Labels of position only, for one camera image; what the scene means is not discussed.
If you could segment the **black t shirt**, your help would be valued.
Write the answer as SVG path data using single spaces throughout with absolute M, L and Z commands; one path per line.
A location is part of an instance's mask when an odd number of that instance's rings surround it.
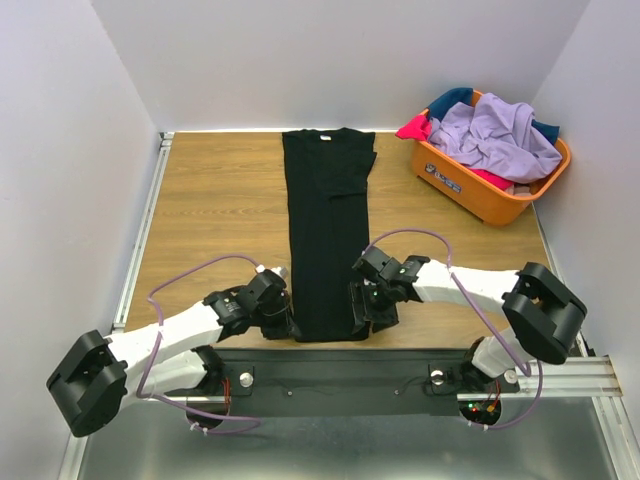
M 369 243 L 375 135 L 350 128 L 282 135 L 294 322 L 301 342 L 360 341 L 349 285 Z

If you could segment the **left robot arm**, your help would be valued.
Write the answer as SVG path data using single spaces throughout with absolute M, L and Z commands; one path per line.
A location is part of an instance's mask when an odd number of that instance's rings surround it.
M 82 334 L 46 387 L 76 438 L 89 436 L 136 400 L 174 390 L 210 394 L 222 384 L 214 344 L 258 328 L 266 338 L 292 330 L 286 270 L 259 266 L 246 285 L 215 291 L 169 318 L 123 334 Z

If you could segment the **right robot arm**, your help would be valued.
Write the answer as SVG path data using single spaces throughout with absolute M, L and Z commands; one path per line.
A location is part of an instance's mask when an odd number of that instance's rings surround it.
M 519 270 L 479 270 L 451 266 L 425 256 L 405 261 L 370 247 L 352 266 L 350 285 L 356 326 L 372 331 L 398 322 L 399 303 L 450 303 L 470 307 L 480 318 L 503 314 L 508 328 L 485 325 L 460 364 L 434 367 L 434 387 L 460 385 L 480 391 L 507 371 L 530 375 L 532 361 L 563 364 L 587 316 L 587 307 L 546 266 L 528 262 Z

